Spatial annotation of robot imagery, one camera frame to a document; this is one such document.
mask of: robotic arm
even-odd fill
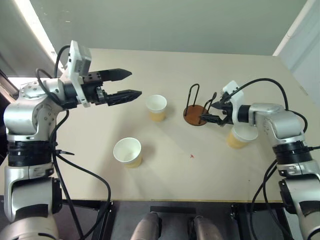
[[[72,41],[67,70],[60,78],[30,82],[20,89],[18,99],[4,112],[8,140],[5,167],[4,212],[11,222],[1,233],[4,240],[58,240],[52,214],[62,207],[62,192],[51,159],[50,135],[57,116],[78,104],[130,102],[142,92],[123,90],[107,94],[105,81],[119,81],[132,73],[124,69],[89,72],[89,49]]]
[[[276,155],[277,169],[284,177],[279,182],[285,209],[299,219],[303,239],[320,236],[320,169],[310,154],[298,117],[283,106],[272,103],[244,105],[243,92],[230,99],[228,95],[238,89],[235,81],[223,88],[220,101],[212,104],[226,115],[203,114],[201,119],[225,124],[248,123],[264,132]]]

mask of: white tabletop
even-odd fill
[[[286,90],[289,108],[309,121],[307,143],[319,145],[320,112],[277,57],[108,49],[91,49],[91,53],[91,71],[122,68],[132,72],[122,81],[105,82],[108,94],[132,89],[142,95],[125,104],[72,109],[58,132],[58,148],[75,153],[67,158],[104,177],[114,200],[251,201],[275,159],[272,148],[260,134],[245,148],[232,149],[226,144],[230,125],[186,123],[183,110],[195,83],[200,84],[196,103],[203,105],[214,92],[220,97],[222,87],[231,80],[240,86],[256,78],[277,80]],[[153,94],[167,98],[163,122],[148,118],[145,99]],[[269,82],[249,86],[244,96],[247,104],[284,102],[279,89]],[[210,112],[218,114],[219,110],[211,108]],[[113,157],[115,143],[125,137],[142,144],[143,162],[137,168],[126,168]],[[319,152],[312,155],[320,159]],[[60,168],[73,199],[106,198],[104,185],[95,178],[63,162]],[[267,184],[271,202],[281,200],[279,179],[275,173]],[[0,194],[3,184],[1,179]]]

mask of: black cable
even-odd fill
[[[296,111],[291,111],[290,112],[293,112],[295,115],[299,116],[300,118],[302,118],[302,120],[304,121],[304,128],[303,128],[303,132],[305,133],[308,129],[308,120],[306,119],[305,116],[303,116],[301,113],[299,112],[296,112]]]
[[[51,146],[52,149],[52,160],[53,160],[53,165],[56,171],[56,174],[60,180],[60,184],[62,187],[62,190],[64,192],[65,198],[68,202],[69,208],[70,208],[70,212],[75,224],[75,227],[78,231],[78,234],[80,236],[80,238],[82,238],[84,236],[84,233],[82,231],[78,216],[76,214],[76,210],[75,210],[75,206],[72,203],[72,200],[70,198],[69,192],[67,190],[67,187],[65,185],[64,179],[62,177],[62,174],[60,172],[59,166],[58,166],[58,162],[57,162],[57,154],[56,154],[56,137],[57,137],[57,130],[61,127],[61,125],[68,119],[69,117],[69,110],[66,110],[65,113],[65,117],[54,127],[50,137],[49,137],[49,144]]]
[[[265,200],[265,205],[266,205],[266,208],[267,210],[269,211],[271,217],[273,218],[274,222],[277,224],[277,226],[281,229],[282,233],[284,235],[286,235],[289,239],[291,240],[294,240],[293,237],[291,236],[290,233],[288,233],[288,231],[284,228],[284,226],[282,226],[280,224],[280,222],[278,221],[277,217],[274,215],[274,213],[272,212],[272,209],[270,207],[270,204],[268,202],[268,198],[267,198],[267,191],[266,191],[266,183],[267,183],[267,177],[268,177],[268,173],[266,172],[264,174],[264,177],[263,177],[263,182],[262,182],[262,191],[263,191],[263,197],[264,197],[264,200]]]
[[[274,174],[274,172],[276,171],[277,169],[277,161],[274,160],[271,165],[268,167],[268,169],[266,170],[266,173],[268,174],[267,175],[267,178],[266,178],[266,181],[269,180],[269,178],[272,176],[272,174]],[[252,236],[255,240],[258,240],[257,238],[257,235],[256,235],[256,232],[254,230],[254,224],[253,224],[253,211],[254,211],[254,206],[255,206],[255,202],[256,202],[256,199],[261,191],[263,187],[263,184],[261,183],[261,185],[259,186],[258,190],[256,191],[256,193],[254,194],[254,197],[252,199],[252,202],[251,202],[251,206],[250,206],[250,211],[249,211],[249,224],[250,224],[250,228],[251,228],[251,233],[252,233]]]
[[[46,89],[46,87],[44,86],[43,82],[40,79],[40,72],[43,73],[44,75],[46,75],[48,78],[52,79],[52,77],[50,76],[49,73],[47,73],[45,70],[41,69],[41,68],[37,68],[35,70],[35,76],[38,79],[38,84],[40,86],[40,88],[45,92],[45,94],[48,96],[48,98],[50,98],[55,104],[61,106],[61,101],[60,99],[57,97],[57,95],[55,95],[54,93],[50,92],[48,89]]]
[[[235,95],[236,93],[238,93],[239,91],[241,91],[242,89],[246,88],[247,86],[251,85],[251,84],[254,84],[254,83],[257,83],[257,82],[271,82],[271,83],[274,83],[275,85],[277,85],[279,87],[279,89],[281,90],[281,93],[283,95],[283,99],[284,99],[284,106],[285,106],[285,110],[289,110],[289,105],[288,105],[288,99],[287,99],[287,95],[286,95],[286,92],[284,90],[284,88],[282,87],[282,85],[277,82],[276,80],[273,80],[271,78],[258,78],[258,79],[255,79],[255,80],[252,80],[252,81],[249,81],[247,82],[246,84],[242,85],[241,87],[239,87],[236,91],[234,91],[233,93],[231,93],[230,95],[228,95],[226,97],[226,100],[229,100],[231,99],[231,97],[233,95]]]
[[[101,182],[104,183],[104,185],[106,186],[107,190],[108,190],[108,197],[107,197],[107,200],[106,200],[106,204],[105,204],[105,207],[104,209],[102,210],[102,215],[99,216],[99,218],[96,220],[95,224],[90,228],[90,230],[83,236],[83,238],[80,238],[80,240],[84,240],[85,238],[87,238],[94,230],[95,228],[98,226],[98,224],[100,223],[100,221],[102,220],[102,218],[104,217],[104,214],[108,211],[108,206],[109,206],[109,203],[110,203],[110,199],[111,199],[111,188],[110,188],[110,185],[109,183],[104,180],[102,177],[100,177],[99,175],[95,174],[94,172],[91,172],[81,166],[78,166],[76,164],[74,164],[73,162],[65,159],[63,156],[61,156],[60,154],[57,154],[56,155],[58,158],[60,158],[62,161],[64,161],[65,163],[71,165],[72,167],[76,168],[76,169],[79,169],[97,179],[99,179]]]
[[[60,61],[60,58],[61,58],[61,54],[64,52],[65,49],[68,49],[68,48],[70,48],[70,45],[65,45],[59,50],[59,52],[58,52],[58,54],[56,56],[55,64],[54,64],[53,78],[57,78],[58,66],[59,66],[59,61]]]

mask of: floor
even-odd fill
[[[115,201],[116,217],[114,220],[111,240],[130,240],[137,224],[143,216],[154,207],[172,207],[178,210],[184,208],[190,214],[158,212],[162,219],[162,231],[159,240],[188,240],[187,222],[195,216],[204,216],[220,229],[224,240],[240,240],[237,221],[231,218],[231,203],[223,202],[158,202],[158,201]],[[96,221],[97,211],[76,207],[83,231],[86,232]],[[60,238],[63,240],[77,240],[78,234],[73,224],[69,207],[64,205],[55,214]],[[0,230],[8,221],[3,211],[3,201],[0,203]],[[256,212],[254,227],[259,240],[283,240],[277,226],[266,211]]]

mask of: white paper cup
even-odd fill
[[[148,96],[145,105],[149,110],[149,116],[154,122],[161,122],[166,118],[167,99],[161,95]]]
[[[113,156],[126,167],[136,168],[142,162],[141,143],[133,137],[123,138],[115,144]]]
[[[234,125],[226,139],[228,145],[234,149],[241,149],[258,137],[258,130],[247,123]]]

